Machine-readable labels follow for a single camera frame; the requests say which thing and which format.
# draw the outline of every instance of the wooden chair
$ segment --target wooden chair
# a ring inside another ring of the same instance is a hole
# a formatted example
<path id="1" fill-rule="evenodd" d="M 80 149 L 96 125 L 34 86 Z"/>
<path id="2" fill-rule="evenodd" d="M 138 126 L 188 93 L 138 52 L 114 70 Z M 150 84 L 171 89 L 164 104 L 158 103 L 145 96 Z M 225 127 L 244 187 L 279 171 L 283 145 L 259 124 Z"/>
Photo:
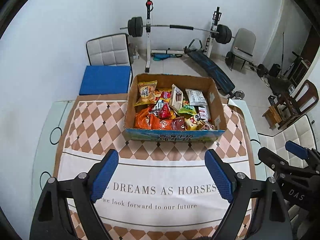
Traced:
<path id="1" fill-rule="evenodd" d="M 285 105 L 282 111 L 288 108 L 290 116 L 279 123 L 278 129 L 288 122 L 288 125 L 291 125 L 300 116 L 309 111 L 318 101 L 319 95 L 317 88 L 308 79 L 303 83 L 302 87 L 293 98 L 289 96 L 287 92 L 282 93 L 275 107 L 278 105 Z"/>

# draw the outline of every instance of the diamond pattern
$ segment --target diamond pattern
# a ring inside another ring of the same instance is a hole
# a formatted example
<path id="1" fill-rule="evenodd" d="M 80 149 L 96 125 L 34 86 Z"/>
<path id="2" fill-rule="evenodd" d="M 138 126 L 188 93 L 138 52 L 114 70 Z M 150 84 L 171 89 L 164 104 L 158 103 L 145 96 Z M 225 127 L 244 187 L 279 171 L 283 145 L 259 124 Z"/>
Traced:
<path id="1" fill-rule="evenodd" d="M 87 239 L 85 232 L 83 230 L 82 224 L 76 212 L 70 211 L 71 220 L 73 226 L 76 230 L 76 234 L 79 239 Z M 251 215 L 246 215 L 238 232 L 238 237 L 245 236 L 247 233 L 247 228 L 250 224 Z M 111 235 L 112 239 L 123 239 L 123 240 L 185 240 L 185 239 L 195 239 L 201 236 L 211 237 L 213 233 L 217 230 L 218 226 L 206 227 L 186 231 L 143 231 L 130 228 L 123 228 L 118 226 L 112 226 L 110 224 L 103 223 L 103 226 Z"/>
<path id="2" fill-rule="evenodd" d="M 243 136 L 242 116 L 236 108 L 224 105 L 228 129 L 216 142 L 155 142 L 126 141 L 124 116 L 127 102 L 79 102 L 69 131 L 65 148 L 105 155 L 116 149 L 121 158 L 140 160 L 204 160 L 208 149 L 214 149 L 220 158 L 232 158 L 247 154 Z"/>

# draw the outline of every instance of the blue mat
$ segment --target blue mat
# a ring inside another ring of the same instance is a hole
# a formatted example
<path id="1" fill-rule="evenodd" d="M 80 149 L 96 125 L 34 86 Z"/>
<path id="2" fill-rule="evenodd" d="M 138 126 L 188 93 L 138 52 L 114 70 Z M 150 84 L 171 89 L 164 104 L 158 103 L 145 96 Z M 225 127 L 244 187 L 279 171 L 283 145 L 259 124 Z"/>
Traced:
<path id="1" fill-rule="evenodd" d="M 87 66 L 79 95 L 127 93 L 130 73 L 130 66 Z"/>

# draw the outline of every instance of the white wall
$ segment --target white wall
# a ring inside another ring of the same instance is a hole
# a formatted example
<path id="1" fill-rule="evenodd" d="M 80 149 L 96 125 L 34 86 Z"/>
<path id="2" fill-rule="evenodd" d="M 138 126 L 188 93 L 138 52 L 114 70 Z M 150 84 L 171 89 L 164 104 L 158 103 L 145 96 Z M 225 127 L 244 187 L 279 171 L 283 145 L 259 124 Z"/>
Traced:
<path id="1" fill-rule="evenodd" d="M 127 26 L 127 21 L 134 16 L 142 16 L 144 23 L 147 17 L 147 0 L 116 0 L 121 14 L 117 17 L 119 26 Z M 227 25 L 233 35 L 239 28 L 251 30 L 256 35 L 253 50 L 254 61 L 262 61 L 270 36 L 279 14 L 281 0 L 152 0 L 154 10 L 151 12 L 153 24 L 181 24 L 210 29 L 212 14 L 217 6 L 222 12 L 221 24 Z M 183 49 L 193 38 L 200 38 L 205 45 L 208 33 L 169 28 L 152 28 L 152 49 Z M 131 39 L 146 47 L 146 36 Z M 214 43 L 213 53 L 226 55 L 229 44 Z"/>
<path id="2" fill-rule="evenodd" d="M 0 40 L 0 205 L 28 239 L 31 172 L 53 101 L 75 99 L 85 42 L 114 33 L 113 0 L 29 0 Z"/>
<path id="3" fill-rule="evenodd" d="M 284 60 L 282 69 L 282 73 L 284 73 L 296 58 L 295 55 L 292 54 L 292 51 L 297 54 L 302 52 L 311 29 L 311 23 L 293 0 L 283 0 L 282 6 L 282 14 L 279 15 L 279 25 L 275 30 L 274 39 L 263 60 L 263 64 L 267 69 L 270 69 L 275 63 L 281 66 L 282 35 L 284 32 Z"/>

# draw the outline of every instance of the white snack package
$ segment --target white snack package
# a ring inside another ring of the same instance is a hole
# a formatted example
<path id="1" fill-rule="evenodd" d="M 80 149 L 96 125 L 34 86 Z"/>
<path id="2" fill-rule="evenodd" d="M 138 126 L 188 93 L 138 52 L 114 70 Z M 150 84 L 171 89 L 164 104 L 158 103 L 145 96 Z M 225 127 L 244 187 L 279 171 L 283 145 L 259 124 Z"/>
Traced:
<path id="1" fill-rule="evenodd" d="M 191 106 L 207 106 L 208 105 L 201 91 L 186 88 L 186 93 L 189 98 L 189 103 Z"/>
<path id="2" fill-rule="evenodd" d="M 172 92 L 170 97 L 169 106 L 176 112 L 182 108 L 183 92 L 176 87 L 175 84 L 172 85 Z"/>
<path id="3" fill-rule="evenodd" d="M 199 115 L 202 120 L 208 119 L 211 120 L 210 110 L 208 106 L 199 106 Z"/>

